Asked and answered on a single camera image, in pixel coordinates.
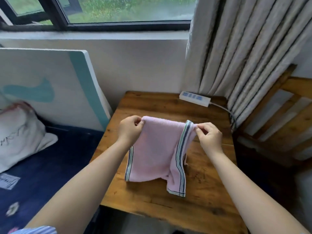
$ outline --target black window frame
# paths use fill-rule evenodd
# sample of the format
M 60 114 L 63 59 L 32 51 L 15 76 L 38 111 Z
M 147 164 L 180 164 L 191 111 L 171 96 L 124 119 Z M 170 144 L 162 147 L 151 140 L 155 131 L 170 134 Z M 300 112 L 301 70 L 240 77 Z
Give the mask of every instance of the black window frame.
M 16 15 L 6 0 L 0 0 L 0 8 L 14 26 L 1 23 L 4 31 L 188 31 L 190 20 L 166 21 L 134 21 L 134 22 L 103 22 L 103 23 L 69 23 L 67 13 L 77 11 L 80 4 L 77 0 L 69 0 L 70 8 L 63 8 L 58 0 L 38 0 L 45 12 Z M 49 19 L 53 25 L 26 25 L 31 21 L 40 22 Z

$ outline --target shirt sleeve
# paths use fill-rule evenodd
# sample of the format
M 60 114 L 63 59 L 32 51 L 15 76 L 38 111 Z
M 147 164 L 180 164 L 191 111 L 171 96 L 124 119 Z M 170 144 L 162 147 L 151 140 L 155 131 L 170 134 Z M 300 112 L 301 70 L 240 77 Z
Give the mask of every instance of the shirt sleeve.
M 12 232 L 12 234 L 57 234 L 57 231 L 54 227 L 42 226 L 37 228 L 24 228 Z

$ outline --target white power strip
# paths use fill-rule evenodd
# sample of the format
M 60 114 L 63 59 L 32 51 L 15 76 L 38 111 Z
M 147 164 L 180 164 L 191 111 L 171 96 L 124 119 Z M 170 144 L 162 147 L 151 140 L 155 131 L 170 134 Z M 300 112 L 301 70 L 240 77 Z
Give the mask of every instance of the white power strip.
M 204 107 L 208 107 L 211 98 L 204 97 L 198 94 L 189 93 L 186 91 L 182 91 L 179 98 L 184 101 L 188 101 L 190 103 L 198 104 Z

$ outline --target pillow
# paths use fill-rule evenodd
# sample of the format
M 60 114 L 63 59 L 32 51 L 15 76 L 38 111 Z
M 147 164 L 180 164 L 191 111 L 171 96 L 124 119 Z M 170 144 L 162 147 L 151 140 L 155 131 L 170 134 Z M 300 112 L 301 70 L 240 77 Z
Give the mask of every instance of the pillow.
M 0 173 L 56 141 L 29 104 L 12 104 L 0 113 Z

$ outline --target patch on bedsheet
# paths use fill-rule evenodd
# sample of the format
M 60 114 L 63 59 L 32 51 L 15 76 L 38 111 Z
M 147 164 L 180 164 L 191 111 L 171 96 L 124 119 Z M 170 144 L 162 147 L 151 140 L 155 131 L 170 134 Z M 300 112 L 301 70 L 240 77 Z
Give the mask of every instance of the patch on bedsheet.
M 0 188 L 11 190 L 16 185 L 16 183 L 21 179 L 20 177 L 15 177 L 7 173 L 0 174 Z

